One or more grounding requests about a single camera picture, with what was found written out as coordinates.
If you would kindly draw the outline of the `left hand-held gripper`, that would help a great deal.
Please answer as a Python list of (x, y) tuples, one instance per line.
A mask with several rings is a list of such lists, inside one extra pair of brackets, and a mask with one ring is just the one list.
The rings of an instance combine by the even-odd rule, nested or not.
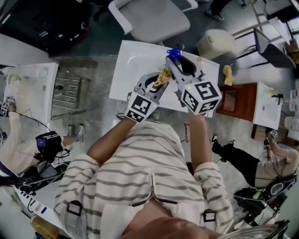
[(169, 81), (167, 81), (154, 88), (159, 74), (159, 72), (152, 72), (139, 79), (133, 91), (128, 94), (128, 106), (124, 113), (126, 118), (137, 123), (145, 120), (159, 120), (159, 100), (169, 85)]

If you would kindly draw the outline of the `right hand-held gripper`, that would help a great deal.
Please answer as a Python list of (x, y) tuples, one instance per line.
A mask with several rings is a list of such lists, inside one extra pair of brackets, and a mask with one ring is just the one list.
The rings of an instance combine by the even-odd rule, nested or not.
[(177, 83), (175, 94), (182, 107), (186, 106), (194, 115), (215, 110), (222, 99), (221, 92), (217, 84), (205, 79), (205, 73), (196, 73), (197, 67), (191, 60), (167, 56), (166, 65)]

